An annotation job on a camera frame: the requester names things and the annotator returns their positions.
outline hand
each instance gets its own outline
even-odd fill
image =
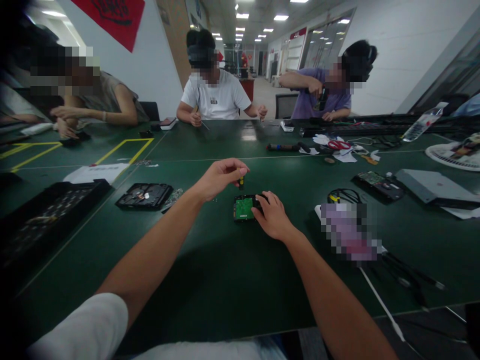
[[[326,112],[323,114],[321,117],[323,120],[326,122],[331,122],[332,120],[335,120],[337,118],[336,114],[334,112]]]
[[[238,180],[249,172],[247,165],[233,157],[215,161],[191,190],[207,202],[221,193],[228,184],[238,187]]]
[[[261,121],[264,120],[265,116],[267,115],[267,108],[265,107],[265,105],[260,105],[257,109],[256,109],[256,115],[260,118]]]
[[[262,194],[266,196],[268,201],[262,196],[256,196],[256,199],[260,202],[263,214],[257,208],[252,207],[251,211],[255,219],[268,236],[283,243],[292,239],[298,230],[287,217],[284,204],[271,191],[263,191]]]
[[[323,84],[318,81],[316,78],[311,77],[308,79],[308,91],[310,94],[314,95],[316,99],[320,98],[322,95],[322,89],[324,88]]]
[[[61,118],[56,119],[56,123],[58,125],[58,134],[61,138],[72,138],[78,139],[79,137],[75,134],[75,131],[69,127],[67,122]]]
[[[196,128],[201,127],[202,126],[202,115],[200,115],[199,112],[192,112],[190,114],[190,123]]]
[[[57,106],[50,111],[50,115],[63,120],[88,118],[89,109],[85,107]]]

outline red sign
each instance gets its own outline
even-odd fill
[[[298,30],[298,31],[294,32],[293,34],[291,34],[290,35],[290,40],[293,40],[293,39],[298,38],[302,35],[305,35],[306,33],[307,33],[307,28],[304,27],[303,29]]]
[[[133,52],[144,0],[71,0],[100,27]]]

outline black hair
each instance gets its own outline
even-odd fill
[[[345,70],[347,81],[367,81],[377,55],[377,47],[367,40],[356,41],[347,47],[341,56],[341,67]]]
[[[186,33],[186,47],[188,48],[192,45],[215,49],[214,36],[206,29],[200,31],[190,30]]]

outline workbench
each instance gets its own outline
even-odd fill
[[[140,139],[138,134],[149,124],[133,129],[92,124],[85,128],[92,139],[75,148],[58,146],[58,134],[50,131],[3,152],[2,171],[13,170],[23,181],[1,192],[1,216],[80,166],[139,160],[158,164],[132,164],[81,224],[17,284],[12,303],[22,315],[30,342],[92,296],[115,264],[162,216],[158,211],[122,210],[114,205],[133,183],[167,183],[186,191],[213,161],[229,157],[241,159],[251,169],[243,194],[263,190],[277,194],[291,222],[373,317],[384,316],[381,306],[360,271],[332,253],[314,212],[336,188],[359,191],[367,199],[372,229],[384,246],[448,287],[439,291],[425,285],[429,308],[480,300],[479,219],[457,219],[411,194],[386,205],[351,182],[354,175],[369,170],[380,174],[428,170],[480,194],[478,173],[444,166],[424,154],[428,146],[447,143],[445,138],[424,134],[399,149],[382,150],[378,165],[357,155],[355,163],[328,164],[321,155],[268,152],[268,143],[302,140],[313,144],[311,139],[301,139],[298,129],[283,132],[278,120],[205,123],[209,130],[180,122],[170,131],[154,133],[153,139]],[[234,197],[239,194],[229,186],[203,206],[172,269],[125,336],[119,354],[138,354],[164,343],[238,339],[315,325],[286,247],[269,238],[256,222],[233,222]],[[393,278],[370,278],[392,313],[419,311],[412,295]]]

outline yellow tape line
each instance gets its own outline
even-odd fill
[[[31,157],[31,158],[29,158],[28,160],[25,160],[24,162],[21,162],[21,163],[19,163],[18,165],[12,167],[12,168],[11,168],[11,172],[12,172],[12,173],[16,173],[22,166],[24,166],[24,165],[32,162],[33,160],[38,159],[39,157],[41,157],[41,156],[43,156],[43,155],[45,155],[45,154],[48,154],[49,152],[51,152],[51,151],[53,151],[53,150],[55,150],[55,149],[57,149],[57,148],[59,148],[59,147],[62,146],[62,144],[59,143],[59,142],[54,142],[54,144],[56,144],[56,145],[53,146],[53,147],[51,147],[51,148],[49,148],[48,150],[45,150],[45,151],[43,151],[43,152],[35,155],[34,157]]]
[[[21,151],[23,151],[27,148],[30,148],[32,146],[32,144],[14,144],[14,146],[16,146],[16,148],[14,148],[12,150],[9,150],[9,151],[2,152],[0,154],[0,159],[5,159],[5,158],[9,157],[10,155],[19,153],[19,152],[21,152]]]
[[[128,162],[129,164],[133,164],[133,162],[140,156],[140,154],[150,145],[150,143],[153,141],[153,138],[150,139],[126,139],[123,140],[121,143],[119,143],[117,146],[115,146],[112,150],[107,152],[103,157],[101,157],[99,160],[96,161],[96,165],[99,165],[102,161],[104,161],[106,158],[108,158],[110,155],[112,155],[114,152],[116,152],[123,144],[126,142],[134,142],[134,141],[145,141],[146,144],[143,145],[143,147],[135,154],[134,157],[130,159]]]

